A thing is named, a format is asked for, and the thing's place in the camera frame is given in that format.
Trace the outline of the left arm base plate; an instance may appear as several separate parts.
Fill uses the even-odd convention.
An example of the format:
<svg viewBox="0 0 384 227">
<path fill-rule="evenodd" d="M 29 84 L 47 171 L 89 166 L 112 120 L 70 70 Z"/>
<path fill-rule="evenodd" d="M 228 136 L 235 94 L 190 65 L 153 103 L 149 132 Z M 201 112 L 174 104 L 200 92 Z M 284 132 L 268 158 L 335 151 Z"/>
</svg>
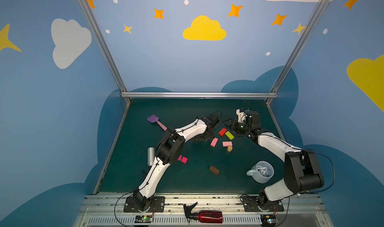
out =
<svg viewBox="0 0 384 227">
<path fill-rule="evenodd" d="M 125 201 L 123 209 L 124 213 L 149 213 L 155 211 L 156 213 L 163 213 L 165 207 L 165 197 L 153 197 L 152 200 L 144 204 L 144 208 L 135 201 L 133 196 L 129 196 Z"/>
</svg>

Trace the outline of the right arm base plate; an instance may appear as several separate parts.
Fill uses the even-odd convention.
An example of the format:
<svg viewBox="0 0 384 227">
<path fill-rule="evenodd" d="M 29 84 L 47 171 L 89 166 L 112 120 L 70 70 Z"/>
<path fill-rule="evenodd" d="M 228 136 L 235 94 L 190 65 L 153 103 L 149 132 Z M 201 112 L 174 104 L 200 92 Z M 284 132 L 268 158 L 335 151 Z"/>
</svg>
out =
<svg viewBox="0 0 384 227">
<path fill-rule="evenodd" d="M 281 201 L 271 202 L 265 197 L 241 195 L 240 201 L 246 212 L 283 212 Z"/>
</svg>

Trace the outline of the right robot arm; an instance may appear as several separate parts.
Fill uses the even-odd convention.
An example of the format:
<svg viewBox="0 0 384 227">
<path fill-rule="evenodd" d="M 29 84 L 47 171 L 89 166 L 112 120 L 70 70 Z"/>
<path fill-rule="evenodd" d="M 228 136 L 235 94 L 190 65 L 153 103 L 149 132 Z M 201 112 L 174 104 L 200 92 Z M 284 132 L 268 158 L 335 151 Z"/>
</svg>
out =
<svg viewBox="0 0 384 227">
<path fill-rule="evenodd" d="M 224 121 L 224 126 L 237 134 L 246 135 L 284 162 L 283 178 L 264 188 L 258 196 L 258 206 L 263 210 L 278 204 L 282 199 L 324 186 L 317 154 L 312 150 L 295 147 L 262 129 L 258 123 L 252 126 L 232 118 Z"/>
</svg>

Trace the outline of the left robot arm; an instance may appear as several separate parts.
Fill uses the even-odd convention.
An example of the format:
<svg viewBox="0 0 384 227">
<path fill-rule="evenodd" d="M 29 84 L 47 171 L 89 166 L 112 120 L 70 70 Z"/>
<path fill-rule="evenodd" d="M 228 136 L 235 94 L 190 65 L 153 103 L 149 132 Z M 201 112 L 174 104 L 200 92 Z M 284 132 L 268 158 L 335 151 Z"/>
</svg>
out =
<svg viewBox="0 0 384 227">
<path fill-rule="evenodd" d="M 185 143 L 193 138 L 196 140 L 214 137 L 213 128 L 219 122 L 216 114 L 198 117 L 192 123 L 165 131 L 156 150 L 154 163 L 141 185 L 133 192 L 133 197 L 140 211 L 149 208 L 156 188 L 167 168 L 177 161 L 182 154 Z"/>
</svg>

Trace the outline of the yellow-green wood block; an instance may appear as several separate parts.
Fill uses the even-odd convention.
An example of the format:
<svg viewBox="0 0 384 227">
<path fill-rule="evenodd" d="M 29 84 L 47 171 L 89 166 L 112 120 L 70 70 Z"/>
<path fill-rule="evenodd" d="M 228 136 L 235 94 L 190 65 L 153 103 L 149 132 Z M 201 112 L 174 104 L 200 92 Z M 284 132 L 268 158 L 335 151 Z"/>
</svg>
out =
<svg viewBox="0 0 384 227">
<path fill-rule="evenodd" d="M 234 135 L 231 134 L 229 131 L 227 131 L 227 132 L 225 133 L 225 135 L 226 135 L 226 137 L 227 137 L 229 140 L 233 140 L 233 139 L 235 138 Z"/>
</svg>

